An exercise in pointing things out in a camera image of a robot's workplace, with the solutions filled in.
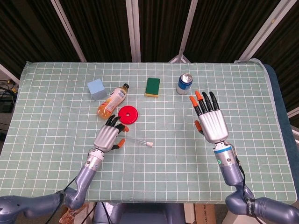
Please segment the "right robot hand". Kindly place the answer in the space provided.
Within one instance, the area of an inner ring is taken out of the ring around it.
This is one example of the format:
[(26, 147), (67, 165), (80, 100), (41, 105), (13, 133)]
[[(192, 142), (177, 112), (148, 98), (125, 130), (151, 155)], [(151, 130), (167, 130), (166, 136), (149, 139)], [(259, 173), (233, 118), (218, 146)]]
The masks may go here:
[(198, 117), (194, 123), (197, 130), (212, 144), (225, 142), (228, 138), (228, 128), (218, 101), (213, 92), (206, 94), (195, 91), (195, 96), (189, 99)]

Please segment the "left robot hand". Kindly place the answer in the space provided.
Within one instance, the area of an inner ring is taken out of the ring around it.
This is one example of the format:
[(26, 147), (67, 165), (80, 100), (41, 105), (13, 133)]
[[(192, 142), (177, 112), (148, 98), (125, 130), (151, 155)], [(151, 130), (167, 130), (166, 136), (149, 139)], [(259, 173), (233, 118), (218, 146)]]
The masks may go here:
[(121, 148), (125, 139), (121, 139), (119, 143), (115, 143), (117, 136), (121, 132), (128, 132), (129, 128), (122, 123), (116, 124), (120, 120), (120, 116), (111, 115), (105, 125), (100, 129), (95, 141), (94, 149), (100, 150), (103, 153), (108, 153), (111, 150)]

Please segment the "red plastic disc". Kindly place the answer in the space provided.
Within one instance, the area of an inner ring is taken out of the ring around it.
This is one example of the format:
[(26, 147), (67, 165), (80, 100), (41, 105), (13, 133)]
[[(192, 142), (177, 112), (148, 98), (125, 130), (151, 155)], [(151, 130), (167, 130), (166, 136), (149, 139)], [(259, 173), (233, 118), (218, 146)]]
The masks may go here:
[(127, 105), (119, 110), (118, 116), (120, 117), (121, 123), (131, 125), (138, 119), (138, 110), (131, 105)]

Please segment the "orange juice plastic bottle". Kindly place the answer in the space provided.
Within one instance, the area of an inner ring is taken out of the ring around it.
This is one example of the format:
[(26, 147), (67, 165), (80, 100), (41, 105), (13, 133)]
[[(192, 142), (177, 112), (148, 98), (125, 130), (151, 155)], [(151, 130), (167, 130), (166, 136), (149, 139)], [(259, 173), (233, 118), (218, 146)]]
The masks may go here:
[(108, 119), (112, 115), (115, 108), (125, 99), (128, 89), (129, 85), (127, 83), (114, 89), (108, 99), (98, 107), (97, 114), (102, 119)]

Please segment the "light blue foam cube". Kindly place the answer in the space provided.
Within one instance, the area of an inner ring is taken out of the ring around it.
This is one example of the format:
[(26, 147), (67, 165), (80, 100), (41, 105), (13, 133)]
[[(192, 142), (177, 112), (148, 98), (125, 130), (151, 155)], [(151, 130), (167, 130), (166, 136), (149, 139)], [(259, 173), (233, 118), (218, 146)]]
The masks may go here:
[(107, 96), (105, 87), (101, 79), (96, 79), (87, 84), (93, 100), (101, 100)]

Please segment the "blue and white soda can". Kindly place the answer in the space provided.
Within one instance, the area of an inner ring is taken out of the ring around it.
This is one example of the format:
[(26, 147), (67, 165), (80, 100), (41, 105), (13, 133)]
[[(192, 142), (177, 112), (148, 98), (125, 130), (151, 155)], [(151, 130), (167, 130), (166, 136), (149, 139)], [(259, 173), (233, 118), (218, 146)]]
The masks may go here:
[(192, 85), (193, 78), (191, 74), (184, 73), (179, 77), (178, 85), (176, 87), (176, 91), (180, 95), (186, 95), (188, 94), (190, 87)]

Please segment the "green checked tablecloth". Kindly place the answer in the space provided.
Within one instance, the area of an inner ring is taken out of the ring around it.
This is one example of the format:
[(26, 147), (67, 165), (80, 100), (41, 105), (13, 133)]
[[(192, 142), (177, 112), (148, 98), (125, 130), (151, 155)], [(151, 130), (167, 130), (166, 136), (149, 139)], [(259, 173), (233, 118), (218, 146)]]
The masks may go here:
[[(66, 186), (84, 165), (105, 121), (87, 84), (101, 79), (107, 92), (127, 83), (122, 106), (138, 119), (105, 154), (88, 201), (224, 203), (234, 191), (222, 177), (213, 145), (198, 133), (188, 95), (176, 92), (183, 73), (190, 94), (212, 91), (228, 126), (254, 196), (297, 200), (270, 80), (259, 61), (240, 63), (26, 63), (18, 99), (0, 154), (0, 196), (35, 197)], [(147, 79), (159, 78), (159, 96), (145, 96)]]

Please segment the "green and yellow sponge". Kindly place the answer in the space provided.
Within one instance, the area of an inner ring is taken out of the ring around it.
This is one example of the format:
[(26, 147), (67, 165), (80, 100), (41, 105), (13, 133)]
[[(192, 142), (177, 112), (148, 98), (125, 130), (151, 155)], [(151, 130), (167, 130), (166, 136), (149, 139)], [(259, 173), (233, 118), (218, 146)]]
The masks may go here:
[(160, 79), (149, 77), (146, 83), (145, 96), (158, 97), (159, 96)]

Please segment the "dark blue padded table edge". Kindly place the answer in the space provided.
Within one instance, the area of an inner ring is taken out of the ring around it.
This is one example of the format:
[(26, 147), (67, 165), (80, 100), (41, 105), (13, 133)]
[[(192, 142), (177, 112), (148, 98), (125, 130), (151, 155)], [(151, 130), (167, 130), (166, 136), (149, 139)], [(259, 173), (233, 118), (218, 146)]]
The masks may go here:
[(277, 75), (276, 75), (274, 69), (270, 65), (263, 64), (263, 66), (265, 67), (265, 69), (268, 73), (268, 76), (269, 76), (270, 88), (272, 91), (272, 95), (274, 98), (274, 104), (275, 104), (274, 112), (276, 112), (276, 114), (277, 114), (279, 129), (282, 134), (286, 152), (287, 153), (292, 152), (292, 153), (296, 154), (298, 152), (298, 149), (297, 149), (297, 145), (295, 142), (295, 138), (293, 136), (291, 124), (290, 124), (289, 118), (287, 116), (287, 111), (285, 108), (284, 100), (283, 100), (280, 86), (278, 83)]

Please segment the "printed snack bag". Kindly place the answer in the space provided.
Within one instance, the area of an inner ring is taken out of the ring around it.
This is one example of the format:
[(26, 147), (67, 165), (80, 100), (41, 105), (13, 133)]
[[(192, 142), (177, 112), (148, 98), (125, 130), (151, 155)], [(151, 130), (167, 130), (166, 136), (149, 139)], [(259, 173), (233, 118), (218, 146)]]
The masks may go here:
[(84, 203), (78, 210), (68, 209), (60, 218), (59, 224), (81, 224), (87, 215), (89, 203)]

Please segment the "grey robot torso base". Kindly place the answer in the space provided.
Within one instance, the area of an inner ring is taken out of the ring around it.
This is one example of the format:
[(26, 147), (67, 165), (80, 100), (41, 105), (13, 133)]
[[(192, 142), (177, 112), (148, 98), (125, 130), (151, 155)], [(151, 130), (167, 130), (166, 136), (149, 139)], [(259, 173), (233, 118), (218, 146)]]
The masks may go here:
[(93, 224), (185, 224), (182, 203), (98, 203)]

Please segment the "brown cardboard box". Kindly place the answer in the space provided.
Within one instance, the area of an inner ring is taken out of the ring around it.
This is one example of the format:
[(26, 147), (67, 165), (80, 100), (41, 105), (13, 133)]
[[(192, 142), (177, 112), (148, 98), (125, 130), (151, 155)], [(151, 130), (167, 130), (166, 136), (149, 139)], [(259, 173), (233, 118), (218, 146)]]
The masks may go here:
[(228, 209), (224, 204), (194, 205), (196, 224), (222, 224)]

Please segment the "black equipment box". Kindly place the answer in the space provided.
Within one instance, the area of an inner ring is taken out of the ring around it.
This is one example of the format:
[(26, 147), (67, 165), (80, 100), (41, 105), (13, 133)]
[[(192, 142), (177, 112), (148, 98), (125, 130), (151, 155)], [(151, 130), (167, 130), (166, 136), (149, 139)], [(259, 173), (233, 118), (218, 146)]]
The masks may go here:
[(12, 113), (16, 102), (16, 96), (11, 94), (0, 94), (0, 113)]

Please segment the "black pleated curtain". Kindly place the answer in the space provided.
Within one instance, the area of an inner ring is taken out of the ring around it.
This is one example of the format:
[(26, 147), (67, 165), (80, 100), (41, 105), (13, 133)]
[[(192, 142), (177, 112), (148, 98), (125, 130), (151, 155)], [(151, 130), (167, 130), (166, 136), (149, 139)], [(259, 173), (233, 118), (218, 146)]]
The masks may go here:
[[(88, 62), (131, 62), (125, 0), (59, 0)], [(184, 55), (231, 63), (285, 0), (198, 0)], [(191, 0), (137, 0), (142, 62), (179, 53)], [(287, 110), (299, 106), (299, 0), (254, 54), (271, 65)], [(77, 62), (50, 0), (0, 0), (0, 64), (16, 77), (26, 61)]]

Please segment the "white partition frame post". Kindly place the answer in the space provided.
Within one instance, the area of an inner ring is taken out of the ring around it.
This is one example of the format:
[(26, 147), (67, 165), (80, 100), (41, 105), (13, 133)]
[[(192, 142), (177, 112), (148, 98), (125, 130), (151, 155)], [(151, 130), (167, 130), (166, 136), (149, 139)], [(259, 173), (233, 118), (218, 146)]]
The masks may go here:
[(183, 32), (178, 55), (176, 55), (174, 58), (172, 58), (169, 61), (170, 63), (190, 63), (190, 61), (187, 59), (187, 57), (184, 56), (184, 51), (185, 51), (187, 40), (188, 40), (189, 33), (191, 30), (191, 26), (192, 26), (192, 22), (193, 22), (197, 4), (198, 4), (198, 0), (191, 0), (191, 4), (190, 4), (187, 19), (186, 19), (185, 29)]
[(69, 20), (65, 14), (65, 11), (60, 3), (60, 0), (50, 0), (50, 1), (51, 1), (52, 5), (56, 11), (56, 14), (58, 15), (66, 33), (67, 33), (80, 61), (83, 63), (86, 63), (87, 60), (85, 58), (85, 55), (80, 47), (79, 42), (77, 41), (77, 38), (73, 32), (73, 29), (72, 29), (71, 24), (69, 23)]
[(139, 1), (126, 0), (128, 31), (132, 62), (141, 62), (141, 39), (139, 22)]
[(247, 48), (241, 54), (239, 59), (235, 61), (235, 63), (237, 61), (248, 61), (249, 59), (251, 59), (296, 2), (297, 0), (280, 0), (267, 20), (261, 26), (259, 31), (256, 33), (252, 41), (249, 43)]
[(5, 74), (6, 76), (10, 77), (17, 85), (20, 84), (20, 80), (14, 74), (12, 74), (8, 69), (6, 69), (6, 67), (4, 67), (1, 63), (0, 63), (0, 74)]

